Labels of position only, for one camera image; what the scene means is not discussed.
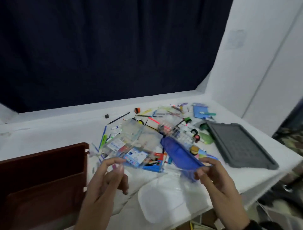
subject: right hand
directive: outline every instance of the right hand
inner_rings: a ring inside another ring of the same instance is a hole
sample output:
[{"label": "right hand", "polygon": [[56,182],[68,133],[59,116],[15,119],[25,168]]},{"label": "right hand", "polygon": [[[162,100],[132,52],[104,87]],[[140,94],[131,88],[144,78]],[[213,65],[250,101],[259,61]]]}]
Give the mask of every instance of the right hand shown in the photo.
[{"label": "right hand", "polygon": [[200,161],[212,164],[199,168],[195,178],[206,187],[218,218],[228,230],[243,230],[250,220],[234,181],[220,161],[208,157]]}]

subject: white wall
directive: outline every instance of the white wall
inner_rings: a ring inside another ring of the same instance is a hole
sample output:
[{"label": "white wall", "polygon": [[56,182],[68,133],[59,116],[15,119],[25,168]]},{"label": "white wall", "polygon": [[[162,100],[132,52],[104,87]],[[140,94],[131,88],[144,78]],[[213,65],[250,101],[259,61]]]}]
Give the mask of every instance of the white wall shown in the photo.
[{"label": "white wall", "polygon": [[[242,117],[303,0],[234,0],[206,94]],[[246,39],[232,48],[233,30]]]},{"label": "white wall", "polygon": [[303,96],[303,12],[282,45],[243,118],[269,136]]},{"label": "white wall", "polygon": [[12,119],[14,116],[16,116],[17,113],[8,107],[0,104],[0,125],[5,124],[10,119]]}]

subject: green object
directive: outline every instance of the green object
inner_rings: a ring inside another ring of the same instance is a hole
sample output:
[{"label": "green object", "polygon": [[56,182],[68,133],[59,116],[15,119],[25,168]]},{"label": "green object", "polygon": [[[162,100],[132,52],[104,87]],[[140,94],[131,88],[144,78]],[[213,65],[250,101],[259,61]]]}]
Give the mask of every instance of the green object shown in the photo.
[{"label": "green object", "polygon": [[102,141],[101,141],[101,145],[100,145],[100,148],[105,144],[105,142],[106,142],[106,139],[107,139],[107,135],[106,134],[104,134],[103,135],[103,138],[102,138]]},{"label": "green object", "polygon": [[190,117],[186,117],[184,118],[184,121],[186,124],[191,123],[191,118]]},{"label": "green object", "polygon": [[201,125],[199,126],[199,128],[200,128],[201,130],[206,130],[206,129],[208,129],[208,126],[207,126],[206,123],[203,123],[203,124],[201,124]]},{"label": "green object", "polygon": [[199,136],[201,139],[204,140],[204,144],[211,144],[214,142],[214,139],[210,135],[207,135],[205,133],[199,133]]},{"label": "green object", "polygon": [[206,114],[206,115],[210,115],[210,116],[215,116],[215,113],[209,113],[209,112],[199,112],[200,114]]}]

